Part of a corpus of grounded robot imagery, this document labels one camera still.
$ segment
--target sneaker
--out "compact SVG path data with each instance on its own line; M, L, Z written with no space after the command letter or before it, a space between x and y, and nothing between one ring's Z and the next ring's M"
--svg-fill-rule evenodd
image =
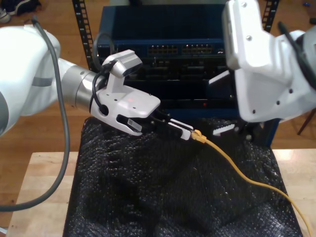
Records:
M32 12L38 6L41 6L39 0L16 0L15 1L15 14L17 16L25 13Z
M8 15L5 10L0 8L0 23L8 23L10 20L10 15Z
M10 16L15 15L15 0L2 0L1 7Z

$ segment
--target black metal shelf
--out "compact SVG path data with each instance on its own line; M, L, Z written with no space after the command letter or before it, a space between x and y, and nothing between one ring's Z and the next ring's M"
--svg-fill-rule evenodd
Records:
M96 68L92 61L93 39L85 2L84 0L72 1L88 67L90 70L96 72ZM270 32L272 28L272 23L277 12L278 3L279 0L267 0L266 8L262 18L263 29L267 32Z

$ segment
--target black cable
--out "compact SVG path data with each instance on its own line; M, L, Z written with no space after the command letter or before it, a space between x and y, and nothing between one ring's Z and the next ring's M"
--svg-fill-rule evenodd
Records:
M297 63L299 65L305 79L307 80L307 82L309 83L309 85L312 88L316 89L316 75L313 72L309 62L307 61L304 50L301 49L299 47L299 45L294 41L291 34L287 30L286 26L282 22L279 22L277 24L277 26L278 26L278 29L281 32L281 34L285 35L285 37L287 38L287 40L289 41L289 43L293 47Z
M69 136L69 127L68 127L68 121L67 121L67 115L66 110L64 106L64 99L63 99L63 92L61 87L61 80L60 80L60 74L59 74L59 68L58 68L58 59L56 56L56 52L54 49L54 46L52 45L49 37L45 33L44 29L40 26L39 22L37 21L36 17L32 18L33 25L38 29L39 33L42 35L43 39L45 40L48 50L51 54L53 65L54 65L54 71L55 71L55 77L56 77L56 87L57 87L57 97L59 102L59 108L61 113L61 118L63 121L63 127L64 127L64 136L65 136L65 151L64 151L64 158L63 162L59 171L59 174L57 175L57 178L53 185L44 193L42 196L28 201L24 203L19 203L16 205L0 205L0 211L20 211L24 209L31 208L33 206L36 206L40 204L41 202L48 199L58 188L59 184L61 183L68 164L68 158L69 158L69 151L70 151L70 136Z
M95 103L97 104L97 106L99 107L99 110L101 111L101 113L103 113L104 115L108 115L109 110L108 107L106 107L105 105L102 105L98 95L97 95L97 91L96 91L96 83L97 80L100 76L105 75L106 73L109 73L111 71L111 69L113 68L114 64L116 63L116 60L113 60L105 65L102 66L102 70L100 72L98 72L92 81L92 99L95 100Z
M110 42L110 54L114 54L115 53L115 47L114 47L114 43L113 40L111 38L111 36L106 33L106 32L99 32L93 42L93 46L92 46L92 60L94 63L94 66L96 67L97 70L102 71L103 67L99 61L99 57L98 57L98 43L99 43L99 39L100 37L106 37L109 42Z
M111 36L105 32L99 32L94 40L93 47L92 47L92 60L93 60L95 67L99 70L99 72L95 75L95 77L93 78L93 81L92 81L92 98L91 98L91 103L90 103L90 110L91 110L92 100L94 99L95 103L99 107L100 112L103 113L104 115L108 115L108 113L109 113L108 107L106 107L105 105L102 105L98 96L97 96L96 83L97 83L97 80L100 76L105 75L105 74L110 72L110 70L112 69L112 67L116 63L116 61L113 60L113 61L109 62L108 64L101 65L99 57L98 57L98 42L99 42L100 37L107 37L108 38L108 40L110 41L110 54L115 53L114 43L113 43Z

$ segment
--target gray cable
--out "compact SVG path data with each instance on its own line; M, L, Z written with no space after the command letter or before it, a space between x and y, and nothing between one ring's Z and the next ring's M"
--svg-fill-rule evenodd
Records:
M69 136L69 127L68 127L68 121L67 121L67 115L66 115L66 110L65 110L65 105L64 105L64 100L63 100L63 93L62 93L62 88L61 88L61 80L60 80L60 74L59 74L59 68L58 68L58 59L56 56L56 52L54 49L54 46L52 45L49 37L45 33L44 29L40 26L39 22L37 21L36 17L32 18L32 23L33 25L38 29L40 34L42 35L43 39L45 40L48 50L51 54L52 60L53 60L53 65L54 65L54 71L55 71L55 77L56 77L56 87L57 87L57 97L58 97L58 102L59 102L59 108L60 108L60 113L63 121L63 127L64 127L64 135L65 135L65 151L64 151L64 158L63 162L59 171L59 174L57 175L57 178L53 185L47 190L46 193L44 193L42 196L25 202L25 203L20 203L16 205L0 205L0 211L20 211L24 209L31 208L33 206L36 206L40 204L41 202L45 201L48 199L58 188L59 184L61 183L68 164L68 158L69 158L69 151L70 151L70 136Z

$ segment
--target wooden table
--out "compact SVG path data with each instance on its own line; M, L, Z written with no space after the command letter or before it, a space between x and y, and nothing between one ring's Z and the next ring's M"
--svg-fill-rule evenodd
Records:
M316 230L316 149L274 150L288 194ZM71 152L66 175L44 203L14 212L7 237L60 237L63 233L77 152ZM33 153L17 203L39 197L55 180L63 153ZM304 236L306 226L296 213Z

